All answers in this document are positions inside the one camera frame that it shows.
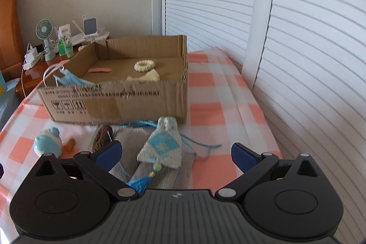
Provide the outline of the brown scrunchie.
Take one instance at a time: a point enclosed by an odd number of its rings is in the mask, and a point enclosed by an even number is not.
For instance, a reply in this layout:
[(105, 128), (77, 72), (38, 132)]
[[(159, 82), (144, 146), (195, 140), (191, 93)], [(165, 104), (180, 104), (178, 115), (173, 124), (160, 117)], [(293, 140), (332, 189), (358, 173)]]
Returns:
[(113, 141), (113, 129), (109, 125), (102, 125), (96, 133), (96, 136), (92, 142), (92, 152), (97, 152), (102, 147), (108, 145)]

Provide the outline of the grey fabric pouch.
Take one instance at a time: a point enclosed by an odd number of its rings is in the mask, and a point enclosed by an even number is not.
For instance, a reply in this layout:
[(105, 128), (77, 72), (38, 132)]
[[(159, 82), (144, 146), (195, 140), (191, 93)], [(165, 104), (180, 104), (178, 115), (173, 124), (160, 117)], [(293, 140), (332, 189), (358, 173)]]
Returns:
[(139, 162), (136, 157), (130, 158), (124, 166), (127, 173), (132, 176), (131, 181), (134, 181), (148, 176), (153, 171), (154, 165), (158, 165), (160, 171), (152, 177), (147, 188), (184, 190), (188, 188), (194, 160), (195, 155), (193, 153), (183, 152), (181, 165), (176, 169), (164, 166), (159, 162)]
[(114, 137), (122, 145), (122, 157), (109, 173), (125, 183), (129, 182), (139, 166), (137, 155), (152, 131), (148, 128), (120, 128)]

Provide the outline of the blue white plush toy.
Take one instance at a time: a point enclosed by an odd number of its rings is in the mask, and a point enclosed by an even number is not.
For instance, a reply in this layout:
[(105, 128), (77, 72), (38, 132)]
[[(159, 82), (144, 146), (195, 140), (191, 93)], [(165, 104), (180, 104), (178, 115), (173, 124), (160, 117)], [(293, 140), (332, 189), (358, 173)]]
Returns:
[(58, 128), (43, 130), (33, 141), (33, 150), (38, 157), (46, 153), (53, 153), (57, 158), (62, 154), (63, 145)]

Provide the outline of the blue white sachet with tassel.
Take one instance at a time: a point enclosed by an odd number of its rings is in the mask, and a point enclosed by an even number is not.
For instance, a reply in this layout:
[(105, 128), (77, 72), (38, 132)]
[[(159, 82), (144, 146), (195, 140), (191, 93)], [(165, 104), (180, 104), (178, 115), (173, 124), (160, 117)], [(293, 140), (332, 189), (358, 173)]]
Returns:
[[(137, 160), (139, 162), (149, 163), (159, 162), (164, 166), (173, 169), (180, 167), (183, 152), (193, 153), (195, 158), (199, 156), (194, 150), (195, 145), (206, 149), (207, 152), (201, 156), (202, 159), (210, 157), (212, 150), (221, 147), (220, 144), (209, 145), (199, 143), (180, 133), (177, 121), (174, 117), (161, 117), (157, 122), (134, 121), (130, 124), (124, 124), (120, 128), (152, 129), (153, 131), (150, 137), (137, 155)], [(158, 171), (160, 171), (160, 167), (154, 165), (153, 171), (148, 176), (138, 178), (134, 181), (130, 180), (129, 182), (126, 182), (126, 184), (141, 194), (147, 189), (148, 183)]]

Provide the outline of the blue surgical face mask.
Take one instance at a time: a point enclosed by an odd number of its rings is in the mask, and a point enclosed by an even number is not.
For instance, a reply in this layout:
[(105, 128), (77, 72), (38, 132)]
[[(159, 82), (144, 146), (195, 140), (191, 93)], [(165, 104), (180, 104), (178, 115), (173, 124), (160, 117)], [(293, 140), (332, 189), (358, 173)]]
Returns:
[(62, 64), (53, 64), (51, 66), (49, 66), (45, 72), (43, 73), (43, 84), (46, 86), (46, 76), (48, 76), (49, 74), (51, 74), (53, 71), (57, 71), (59, 70), (63, 77), (58, 77), (57, 75), (53, 75), (53, 78), (55, 80), (55, 84), (57, 87), (59, 86), (72, 86), (72, 85), (77, 85), (77, 86), (93, 86), (94, 83), (81, 79), (77, 76), (75, 76), (72, 72), (68, 71), (67, 69), (65, 69), (64, 65)]

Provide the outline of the yellow microfibre cloth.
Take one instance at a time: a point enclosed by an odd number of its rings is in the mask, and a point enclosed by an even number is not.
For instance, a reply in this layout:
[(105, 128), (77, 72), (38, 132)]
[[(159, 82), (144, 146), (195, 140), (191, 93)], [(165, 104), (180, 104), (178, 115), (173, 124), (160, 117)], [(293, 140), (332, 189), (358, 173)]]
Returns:
[(142, 75), (140, 77), (137, 78), (132, 78), (132, 77), (127, 77), (126, 78), (128, 81), (139, 81), (139, 82), (159, 82), (160, 81), (160, 76), (159, 74), (156, 72), (155, 69), (151, 69), (150, 71), (148, 71), (145, 75)]

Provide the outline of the cream knitted scrunchie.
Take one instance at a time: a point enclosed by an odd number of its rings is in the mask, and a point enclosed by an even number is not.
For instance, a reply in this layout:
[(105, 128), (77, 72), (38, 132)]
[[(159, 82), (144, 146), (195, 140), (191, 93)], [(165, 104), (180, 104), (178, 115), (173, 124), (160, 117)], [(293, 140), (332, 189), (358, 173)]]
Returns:
[(149, 72), (155, 67), (155, 62), (150, 59), (138, 61), (134, 64), (134, 70), (137, 72)]

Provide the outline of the small orange toy foot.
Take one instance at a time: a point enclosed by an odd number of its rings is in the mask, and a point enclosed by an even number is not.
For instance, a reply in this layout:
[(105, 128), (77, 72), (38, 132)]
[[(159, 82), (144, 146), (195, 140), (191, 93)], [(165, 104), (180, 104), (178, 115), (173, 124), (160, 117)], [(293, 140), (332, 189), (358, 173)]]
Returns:
[(63, 144), (63, 152), (65, 153), (72, 152), (74, 146), (75, 146), (75, 139), (71, 138), (66, 143)]

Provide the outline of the checkered pink white tablecloth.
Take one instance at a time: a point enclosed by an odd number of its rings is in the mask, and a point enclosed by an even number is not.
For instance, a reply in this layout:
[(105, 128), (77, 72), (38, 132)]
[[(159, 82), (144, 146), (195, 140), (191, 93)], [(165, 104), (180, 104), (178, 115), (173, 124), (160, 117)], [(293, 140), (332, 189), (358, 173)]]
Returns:
[[(38, 93), (22, 101), (1, 131), (1, 242), (17, 237), (9, 203), (38, 157), (33, 140), (57, 127), (61, 139), (76, 141), (73, 152), (89, 149), (94, 126), (53, 122)], [(231, 161), (231, 146), (242, 143), (253, 151), (279, 154), (279, 147), (253, 94), (232, 61), (213, 48), (188, 54), (188, 112), (180, 132), (192, 139), (197, 152), (191, 188), (216, 191), (240, 175)]]

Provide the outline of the brown cardboard box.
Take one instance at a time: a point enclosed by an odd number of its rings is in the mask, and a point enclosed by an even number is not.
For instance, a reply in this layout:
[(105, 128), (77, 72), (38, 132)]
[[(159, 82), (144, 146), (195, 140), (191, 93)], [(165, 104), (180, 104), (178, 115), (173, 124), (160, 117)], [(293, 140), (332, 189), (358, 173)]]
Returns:
[[(159, 82), (128, 81), (145, 72), (134, 70), (138, 61), (150, 59)], [(59, 86), (53, 75), (37, 92), (53, 121), (80, 125), (127, 124), (139, 120), (157, 121), (172, 116), (178, 123), (187, 117), (187, 38), (137, 36), (109, 39), (86, 45), (64, 64), (75, 76), (93, 86)], [(88, 73), (90, 68), (108, 67), (109, 73)]]

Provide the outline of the pink strip in box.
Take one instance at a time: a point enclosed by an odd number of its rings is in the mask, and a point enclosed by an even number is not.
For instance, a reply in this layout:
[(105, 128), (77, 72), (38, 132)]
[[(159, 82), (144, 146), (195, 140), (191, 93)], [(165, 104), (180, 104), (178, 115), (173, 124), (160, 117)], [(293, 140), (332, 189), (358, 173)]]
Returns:
[(109, 73), (111, 72), (112, 69), (108, 68), (108, 67), (94, 67), (94, 68), (90, 68), (87, 72), (88, 73)]

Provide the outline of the wooden nightstand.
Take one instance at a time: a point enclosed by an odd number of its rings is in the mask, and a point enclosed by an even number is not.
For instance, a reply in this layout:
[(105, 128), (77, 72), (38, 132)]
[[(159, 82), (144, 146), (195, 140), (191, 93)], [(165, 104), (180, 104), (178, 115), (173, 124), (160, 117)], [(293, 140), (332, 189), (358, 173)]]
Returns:
[(20, 81), (16, 85), (16, 93), (19, 96), (20, 100), (25, 99), (25, 97), (34, 89), (43, 79), (43, 73), (46, 71), (48, 67), (54, 64), (64, 65), (70, 59), (66, 56), (60, 56), (57, 54), (55, 58), (50, 61), (46, 61), (45, 58), (42, 58), (37, 64), (27, 70), (23, 71)]

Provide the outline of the yellow blue snack bag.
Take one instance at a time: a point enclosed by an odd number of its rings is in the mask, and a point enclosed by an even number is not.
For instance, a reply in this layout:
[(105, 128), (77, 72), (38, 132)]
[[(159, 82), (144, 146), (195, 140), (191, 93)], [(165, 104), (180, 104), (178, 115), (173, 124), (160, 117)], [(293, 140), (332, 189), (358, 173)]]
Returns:
[(8, 86), (4, 80), (3, 74), (0, 71), (0, 96), (2, 96), (8, 89)]

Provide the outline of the green sanitizer bottle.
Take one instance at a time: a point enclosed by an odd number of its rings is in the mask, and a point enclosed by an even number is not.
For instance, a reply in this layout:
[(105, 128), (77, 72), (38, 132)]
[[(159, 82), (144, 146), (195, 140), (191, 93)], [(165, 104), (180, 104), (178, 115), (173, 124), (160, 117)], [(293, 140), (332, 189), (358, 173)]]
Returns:
[(71, 42), (71, 35), (68, 32), (62, 33), (61, 30), (57, 30), (57, 36), (58, 54), (60, 56), (66, 56), (67, 58), (73, 57), (74, 50)]

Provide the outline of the white power strip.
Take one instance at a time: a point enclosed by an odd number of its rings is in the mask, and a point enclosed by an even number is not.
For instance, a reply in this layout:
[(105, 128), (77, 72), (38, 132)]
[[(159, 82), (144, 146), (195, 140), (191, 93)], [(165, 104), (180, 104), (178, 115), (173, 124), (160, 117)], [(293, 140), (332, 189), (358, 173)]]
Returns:
[(33, 47), (30, 43), (27, 45), (27, 52), (24, 56), (24, 63), (23, 63), (23, 70), (28, 71), (29, 69), (33, 68), (37, 62), (43, 56), (43, 52), (38, 52), (36, 47)]

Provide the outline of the white grey phone stand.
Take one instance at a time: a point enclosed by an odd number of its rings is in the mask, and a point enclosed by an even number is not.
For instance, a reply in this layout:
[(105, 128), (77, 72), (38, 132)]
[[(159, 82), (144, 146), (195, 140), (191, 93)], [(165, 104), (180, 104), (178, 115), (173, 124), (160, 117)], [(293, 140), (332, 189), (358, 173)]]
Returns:
[(72, 20), (74, 26), (80, 31), (79, 34), (71, 37), (73, 46), (87, 45), (93, 41), (104, 41), (110, 38), (110, 32), (103, 27), (99, 27), (95, 17), (87, 18), (83, 16), (83, 26), (79, 26)]

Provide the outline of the white card sign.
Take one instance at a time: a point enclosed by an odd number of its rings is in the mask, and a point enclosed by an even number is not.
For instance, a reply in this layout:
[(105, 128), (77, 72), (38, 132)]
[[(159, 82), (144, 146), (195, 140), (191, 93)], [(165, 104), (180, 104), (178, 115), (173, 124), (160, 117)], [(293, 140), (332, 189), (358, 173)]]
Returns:
[(70, 24), (65, 24), (62, 26), (59, 26), (59, 34), (61, 35), (61, 38), (64, 39), (70, 39), (71, 38), (71, 26)]

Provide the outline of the wooden headboard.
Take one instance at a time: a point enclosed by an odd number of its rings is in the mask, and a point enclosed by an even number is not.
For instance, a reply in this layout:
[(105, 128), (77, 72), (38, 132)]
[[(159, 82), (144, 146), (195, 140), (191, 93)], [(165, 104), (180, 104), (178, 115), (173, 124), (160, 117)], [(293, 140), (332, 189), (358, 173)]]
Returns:
[(24, 44), (17, 15), (17, 0), (1, 0), (1, 73), (5, 80), (20, 76)]

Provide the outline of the green desk fan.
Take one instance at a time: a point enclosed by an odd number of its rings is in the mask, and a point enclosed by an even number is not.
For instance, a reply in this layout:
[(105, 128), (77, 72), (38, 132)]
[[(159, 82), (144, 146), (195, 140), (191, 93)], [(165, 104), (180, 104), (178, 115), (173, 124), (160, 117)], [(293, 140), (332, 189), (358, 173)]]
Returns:
[(53, 22), (49, 19), (42, 19), (38, 22), (35, 32), (38, 39), (43, 41), (43, 49), (45, 54), (45, 60), (51, 61), (55, 58), (55, 42), (51, 40), (51, 36), (54, 30)]

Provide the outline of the white louvered closet door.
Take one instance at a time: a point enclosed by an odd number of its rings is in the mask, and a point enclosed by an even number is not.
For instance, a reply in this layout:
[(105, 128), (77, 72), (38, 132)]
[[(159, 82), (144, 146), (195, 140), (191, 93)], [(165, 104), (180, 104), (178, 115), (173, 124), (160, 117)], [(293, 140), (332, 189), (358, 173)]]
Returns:
[(365, 0), (162, 0), (163, 33), (219, 46), (285, 157), (308, 152), (344, 204), (342, 243), (365, 239)]

